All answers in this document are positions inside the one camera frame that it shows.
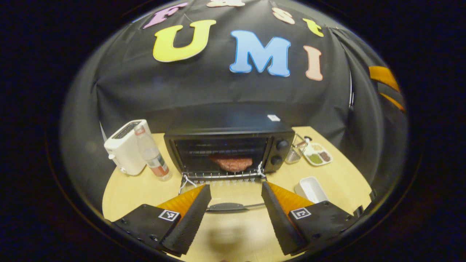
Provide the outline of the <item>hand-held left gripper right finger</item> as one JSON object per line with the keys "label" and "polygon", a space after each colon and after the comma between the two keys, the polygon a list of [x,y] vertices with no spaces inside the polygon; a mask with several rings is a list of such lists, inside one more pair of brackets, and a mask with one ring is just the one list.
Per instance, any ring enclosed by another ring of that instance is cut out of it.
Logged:
{"label": "hand-held left gripper right finger", "polygon": [[322,250],[357,221],[330,201],[313,203],[269,181],[263,181],[261,196],[285,255]]}

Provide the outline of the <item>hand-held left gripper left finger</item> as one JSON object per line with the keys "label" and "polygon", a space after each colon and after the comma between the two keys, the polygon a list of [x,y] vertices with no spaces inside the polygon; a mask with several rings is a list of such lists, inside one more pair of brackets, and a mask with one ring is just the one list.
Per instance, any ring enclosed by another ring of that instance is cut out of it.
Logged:
{"label": "hand-held left gripper left finger", "polygon": [[143,244],[177,257],[186,255],[211,201],[208,184],[151,206],[142,204],[113,222]]}

